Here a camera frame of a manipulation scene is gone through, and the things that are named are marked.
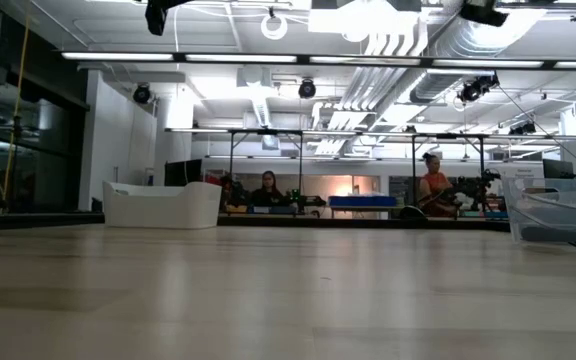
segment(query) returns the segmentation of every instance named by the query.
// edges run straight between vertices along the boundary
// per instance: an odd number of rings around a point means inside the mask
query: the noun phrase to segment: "orange shirt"
[[[441,185],[448,183],[446,175],[441,172],[436,174],[426,174],[424,175],[423,179],[428,182],[428,186],[430,186],[430,192],[433,194],[440,192],[443,189]]]

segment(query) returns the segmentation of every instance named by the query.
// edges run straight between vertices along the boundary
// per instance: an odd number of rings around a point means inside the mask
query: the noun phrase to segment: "clear plastic box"
[[[576,242],[576,179],[503,179],[515,241]]]

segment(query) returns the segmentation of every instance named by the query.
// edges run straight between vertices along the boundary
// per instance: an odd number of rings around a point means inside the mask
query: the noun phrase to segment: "black cable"
[[[521,108],[521,106],[519,106],[519,104],[517,104],[517,102],[510,97],[510,95],[508,95],[508,93],[506,92],[506,90],[504,90],[501,85],[497,86],[499,88],[499,90],[501,90],[501,92],[504,93],[504,95],[506,95],[506,97],[513,103],[515,104],[515,106],[517,107],[517,109],[519,109],[528,119],[531,119],[530,115],[528,115],[528,113],[526,111],[524,111],[524,109]],[[546,133],[546,135],[550,135],[548,134],[548,132],[546,132],[546,130],[544,130],[544,128],[541,127],[541,125],[537,124],[536,121],[532,121],[533,124],[535,124],[535,126],[537,126],[541,131],[543,131],[544,133]],[[563,146],[562,143],[560,143],[557,139],[552,138],[552,140],[557,143],[557,145],[559,145],[560,148],[566,150],[572,157],[574,157],[576,159],[576,155],[572,153],[572,151],[568,150],[565,146]]]

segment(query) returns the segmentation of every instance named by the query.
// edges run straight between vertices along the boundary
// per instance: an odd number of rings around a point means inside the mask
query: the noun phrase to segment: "wooden floor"
[[[476,231],[0,231],[0,359],[576,359],[576,250]]]

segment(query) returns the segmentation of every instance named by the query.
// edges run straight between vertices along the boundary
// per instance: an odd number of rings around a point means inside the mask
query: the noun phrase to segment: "ceiling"
[[[0,7],[18,20],[24,18],[22,1],[0,0]],[[165,33],[151,35],[143,17],[144,7],[129,3],[97,2],[86,0],[32,0],[31,26],[42,37],[63,50],[105,51],[178,51],[180,52],[250,52],[250,53],[304,53],[304,54],[360,54],[367,41],[353,43],[339,34],[308,32],[310,1],[293,1],[293,10],[278,9],[296,20],[288,21],[288,32],[281,40],[270,40],[260,31],[263,8],[232,8],[235,16],[229,19],[224,7],[180,7],[176,15],[177,44],[175,42],[175,10],[171,10]],[[576,57],[576,22],[569,21],[571,11],[551,11],[538,21],[523,37],[505,49],[501,57],[563,58]],[[450,18],[447,11],[434,11],[428,17],[429,33],[441,29]],[[249,100],[232,98],[230,89],[236,81],[237,65],[197,64],[114,64],[115,74],[136,76],[154,72],[182,72],[194,86],[202,104],[195,108],[195,118],[241,118],[252,112]],[[318,96],[331,101],[344,95],[351,84],[355,68],[350,67],[270,67],[273,81],[279,83],[280,97],[270,98],[271,112],[311,114],[314,100],[300,100],[297,89],[303,77],[311,77],[317,85]],[[102,68],[111,79],[109,68]],[[447,124],[456,128],[464,121],[474,125],[494,127],[534,110],[537,121],[548,131],[557,129],[559,111],[576,99],[576,72],[499,71],[499,79],[508,96],[496,90],[480,102],[471,104],[465,112],[453,106],[455,92],[438,100],[445,106],[431,106],[421,116],[420,124]],[[162,95],[175,91],[176,84],[161,84]]]

